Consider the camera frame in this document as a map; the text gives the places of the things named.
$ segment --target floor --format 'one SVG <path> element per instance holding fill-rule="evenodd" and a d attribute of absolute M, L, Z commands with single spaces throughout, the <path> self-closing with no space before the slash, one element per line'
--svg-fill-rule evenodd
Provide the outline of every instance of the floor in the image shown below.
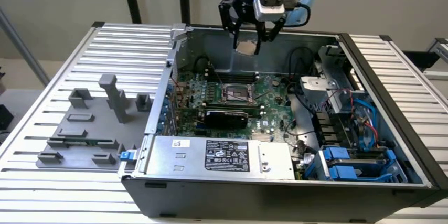
<path fill-rule="evenodd" d="M 50 78 L 55 76 L 64 63 L 63 61 L 52 60 L 40 60 L 39 62 Z M 6 73 L 6 76 L 2 78 L 2 82 L 7 89 L 44 88 L 27 62 L 23 59 L 0 58 L 0 66 L 0 72 Z"/>

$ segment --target power supply label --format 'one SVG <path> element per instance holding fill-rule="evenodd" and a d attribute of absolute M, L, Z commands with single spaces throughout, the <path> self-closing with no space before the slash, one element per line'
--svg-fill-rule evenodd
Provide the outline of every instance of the power supply label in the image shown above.
<path fill-rule="evenodd" d="M 207 140 L 206 169 L 224 172 L 250 172 L 247 142 Z"/>

